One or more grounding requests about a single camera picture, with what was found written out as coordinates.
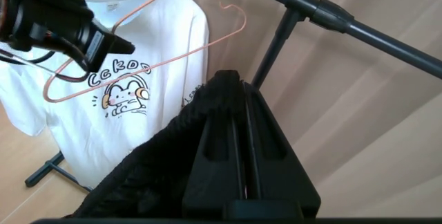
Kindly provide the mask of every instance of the black fabric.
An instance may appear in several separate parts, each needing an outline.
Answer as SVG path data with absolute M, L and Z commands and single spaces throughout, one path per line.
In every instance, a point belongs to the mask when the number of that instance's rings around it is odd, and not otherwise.
M 70 218 L 181 217 L 187 179 L 206 116 L 242 114 L 238 72 L 218 71 L 169 125 L 134 149 L 84 199 Z

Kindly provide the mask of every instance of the cartoon character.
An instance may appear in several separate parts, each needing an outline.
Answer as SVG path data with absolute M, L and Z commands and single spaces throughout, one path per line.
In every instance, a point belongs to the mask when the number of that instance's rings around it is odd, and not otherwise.
M 142 103 L 142 100 L 148 99 L 149 92 L 146 82 L 139 75 L 131 75 L 122 81 L 109 84 L 106 87 L 102 107 L 107 109 L 110 106 L 114 106 L 112 116 L 129 111 L 146 114 L 146 106 Z

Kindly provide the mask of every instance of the cartoon ear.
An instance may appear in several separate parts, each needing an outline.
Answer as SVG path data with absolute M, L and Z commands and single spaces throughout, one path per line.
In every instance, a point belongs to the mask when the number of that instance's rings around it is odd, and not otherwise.
M 136 90 L 135 95 L 143 100 L 149 99 L 149 92 L 145 88 L 139 88 Z
M 102 100 L 103 109 L 107 109 L 109 107 L 109 94 L 105 94 Z

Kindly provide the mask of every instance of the floor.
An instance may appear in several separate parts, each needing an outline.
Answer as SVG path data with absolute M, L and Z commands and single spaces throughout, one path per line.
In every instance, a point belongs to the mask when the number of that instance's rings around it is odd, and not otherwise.
M 0 224 L 31 223 L 72 213 L 86 192 L 51 172 L 33 188 L 24 180 L 58 152 L 49 131 L 29 137 L 14 128 L 0 106 Z M 61 166 L 69 171 L 63 161 Z

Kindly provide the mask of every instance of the curtain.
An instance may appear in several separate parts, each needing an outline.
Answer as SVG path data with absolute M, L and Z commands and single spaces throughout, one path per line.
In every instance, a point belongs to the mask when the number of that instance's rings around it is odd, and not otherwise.
M 218 0 L 195 0 L 211 40 L 242 25 Z M 442 58 L 442 0 L 331 0 L 364 24 Z M 209 49 L 209 77 L 248 82 L 285 7 L 244 8 L 247 27 Z M 319 217 L 442 216 L 442 80 L 348 35 L 299 23 L 261 88 L 322 198 Z

